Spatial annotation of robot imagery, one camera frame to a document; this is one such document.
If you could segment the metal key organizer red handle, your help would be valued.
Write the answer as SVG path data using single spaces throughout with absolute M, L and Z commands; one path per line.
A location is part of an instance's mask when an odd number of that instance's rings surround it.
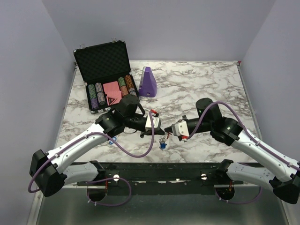
M 161 150 L 165 150 L 166 149 L 166 146 L 167 146 L 166 141 L 167 141 L 167 138 L 164 138 L 164 137 L 161 138 L 161 139 L 159 139 L 159 148 Z

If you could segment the blue tagged key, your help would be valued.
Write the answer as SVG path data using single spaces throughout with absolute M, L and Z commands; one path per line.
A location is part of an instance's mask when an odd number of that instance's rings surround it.
M 160 149 L 164 150 L 166 148 L 167 144 L 166 143 L 161 143 L 160 144 Z

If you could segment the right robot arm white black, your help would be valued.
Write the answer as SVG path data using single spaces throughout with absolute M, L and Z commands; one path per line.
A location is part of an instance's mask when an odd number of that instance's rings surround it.
M 197 119 L 183 117 L 165 131 L 181 141 L 187 141 L 197 133 L 209 132 L 216 141 L 242 151 L 261 165 L 255 168 L 224 160 L 215 173 L 218 182 L 225 184 L 237 180 L 255 184 L 272 190 L 286 203 L 297 203 L 300 197 L 299 161 L 280 153 L 251 133 L 228 104 L 202 98 L 195 105 Z

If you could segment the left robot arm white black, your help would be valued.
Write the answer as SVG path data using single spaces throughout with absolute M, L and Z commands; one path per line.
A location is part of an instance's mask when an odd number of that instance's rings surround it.
M 113 137 L 123 133 L 125 128 L 140 131 L 141 136 L 164 135 L 157 112 L 148 114 L 140 104 L 140 99 L 128 94 L 108 112 L 100 115 L 83 133 L 48 152 L 36 151 L 30 164 L 31 180 L 28 192 L 36 184 L 45 197 L 52 196 L 63 186 L 78 182 L 99 185 L 105 176 L 104 168 L 97 162 L 75 165 L 74 162 L 89 150 L 107 141 L 116 143 Z

